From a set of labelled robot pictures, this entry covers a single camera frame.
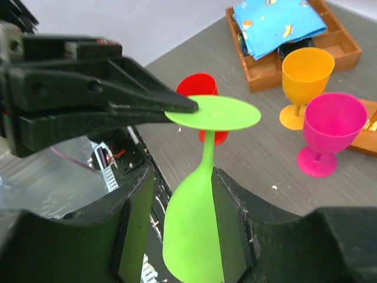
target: goblet base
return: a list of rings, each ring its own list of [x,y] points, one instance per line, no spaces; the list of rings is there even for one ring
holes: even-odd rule
[[[316,160],[317,152],[310,147],[304,147],[297,156],[299,168],[307,175],[315,178],[323,178],[331,175],[336,170],[338,161],[334,154],[321,154]]]
[[[304,126],[304,115],[306,106],[302,105],[299,111],[299,115],[296,116],[296,105],[288,105],[280,112],[279,120],[283,126],[289,130],[299,131]]]
[[[202,143],[204,143],[204,137],[206,135],[206,131],[200,130],[199,131],[199,138]],[[222,144],[225,142],[226,138],[228,137],[228,132],[227,131],[216,131],[214,135],[214,145],[218,146],[219,144]]]

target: wooden tray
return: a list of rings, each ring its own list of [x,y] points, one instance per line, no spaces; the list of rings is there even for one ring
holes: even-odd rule
[[[377,102],[364,99],[361,99],[361,102],[368,109],[368,117],[370,119],[377,112]],[[371,125],[369,130],[364,127],[348,149],[377,157],[377,122],[374,122],[374,125]]]
[[[314,37],[315,46],[329,51],[334,56],[334,71],[356,66],[361,56],[361,47],[323,0],[308,0],[308,2],[328,26],[325,33]],[[267,90],[282,85],[282,62],[277,52],[274,51],[258,61],[251,56],[245,57],[238,42],[240,29],[233,19],[233,8],[226,9],[226,18],[250,91]]]

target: goblet stem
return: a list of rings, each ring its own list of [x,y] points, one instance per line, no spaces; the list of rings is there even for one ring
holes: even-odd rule
[[[214,135],[215,131],[206,131],[203,146],[203,157],[201,158],[200,166],[212,170],[214,162]]]
[[[296,104],[295,116],[298,116],[300,114],[300,108],[301,108],[301,105]]]
[[[320,157],[321,157],[321,155],[322,155],[321,153],[317,152],[316,155],[314,156],[314,161],[318,162],[319,159],[320,159]]]

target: cup rim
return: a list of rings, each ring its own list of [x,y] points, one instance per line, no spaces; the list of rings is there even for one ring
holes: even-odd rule
[[[318,79],[318,80],[297,80],[297,79],[293,78],[292,76],[288,75],[287,72],[284,71],[284,69],[285,69],[285,62],[286,62],[287,58],[289,58],[289,56],[291,56],[291,54],[299,53],[299,52],[301,52],[302,50],[319,50],[320,52],[323,52],[324,54],[326,54],[326,56],[328,56],[329,58],[331,58],[331,61],[332,61],[332,67],[331,67],[331,70],[329,70],[329,71],[326,73],[326,75],[324,75],[323,77],[321,77],[321,78]],[[313,83],[313,82],[315,82],[315,81],[320,81],[320,80],[326,78],[327,76],[331,75],[331,73],[333,72],[334,68],[335,68],[335,58],[334,58],[334,56],[331,55],[330,52],[328,52],[328,51],[326,51],[326,50],[324,50],[324,49],[318,48],[318,47],[303,47],[303,48],[299,48],[299,49],[297,49],[297,50],[294,50],[294,51],[292,51],[291,53],[289,53],[289,54],[285,57],[285,59],[283,60],[283,62],[282,62],[282,73],[283,73],[286,77],[290,78],[291,80],[293,80],[293,81],[297,81],[297,82],[299,82],[299,83]]]
[[[347,96],[347,97],[350,97],[350,98],[353,98],[353,99],[357,100],[358,103],[362,106],[362,108],[363,108],[363,110],[364,110],[364,112],[365,112],[365,117],[366,117],[365,121],[368,120],[368,110],[366,109],[366,107],[365,107],[365,105],[363,104],[363,102],[361,102],[359,98],[357,98],[357,97],[355,97],[355,96],[352,96],[352,95],[349,94],[349,93],[337,93],[337,92],[323,93],[323,94],[321,94],[321,95],[315,97],[311,102],[309,102],[309,104],[306,106],[306,108],[307,108],[307,107],[308,107],[313,101],[315,101],[315,100],[318,99],[319,97],[321,97],[321,96],[325,96],[325,95],[327,95],[327,94],[338,94],[338,95],[340,94],[340,95],[342,95],[342,96]],[[353,136],[354,134],[357,134],[358,132],[360,132],[360,130],[357,130],[357,131],[354,131],[353,133],[350,133],[350,134],[344,134],[343,136],[335,136],[335,135],[333,135],[333,134],[325,134],[325,133],[321,133],[320,131],[314,129],[314,127],[313,127],[313,126],[309,123],[309,121],[306,119],[306,112],[305,112],[305,120],[306,120],[306,124],[310,127],[310,129],[311,129],[312,131],[314,131],[314,132],[317,133],[317,134],[320,134],[321,136],[325,136],[325,137],[342,138],[342,137]]]
[[[196,76],[206,76],[207,79],[210,79],[211,82],[212,82],[212,85],[213,85],[213,89],[211,91],[211,94],[214,94],[216,92],[216,89],[217,89],[217,83],[216,83],[216,80],[214,79],[214,77],[208,73],[195,73],[195,74],[191,74],[191,75],[188,75],[187,77],[185,77],[183,80],[180,81],[180,83],[178,84],[177,88],[176,88],[176,91],[178,91],[178,89],[181,87],[182,84],[185,84],[187,83],[188,81],[192,80],[193,78],[195,78]]]

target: yellow goblet base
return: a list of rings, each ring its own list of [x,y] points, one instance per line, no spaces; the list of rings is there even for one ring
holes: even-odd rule
[[[306,106],[302,105],[300,107],[299,115],[296,116],[296,105],[288,105],[281,112],[279,120],[283,126],[289,130],[299,131],[302,130],[304,126],[304,115]]]

